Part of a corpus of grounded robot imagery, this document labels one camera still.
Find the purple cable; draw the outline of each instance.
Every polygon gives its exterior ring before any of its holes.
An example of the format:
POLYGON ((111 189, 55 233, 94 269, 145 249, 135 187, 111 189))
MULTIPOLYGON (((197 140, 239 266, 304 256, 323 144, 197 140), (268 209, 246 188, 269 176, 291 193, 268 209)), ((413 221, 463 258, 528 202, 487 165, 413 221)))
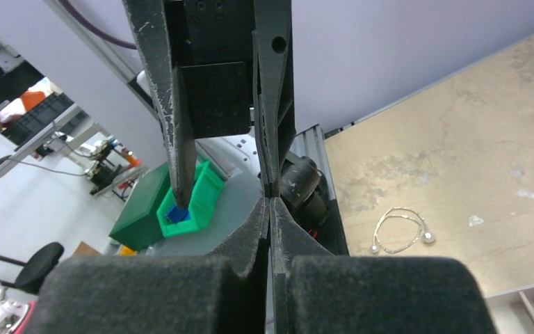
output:
POLYGON ((94 26, 89 22, 79 11, 70 3, 69 0, 58 0, 60 5, 72 16, 81 26, 84 26, 85 29, 94 33, 96 36, 100 37, 102 40, 110 42, 111 44, 117 45, 119 47, 125 47, 126 49, 136 50, 136 45, 134 43, 115 38, 112 35, 107 34, 101 29, 94 26))

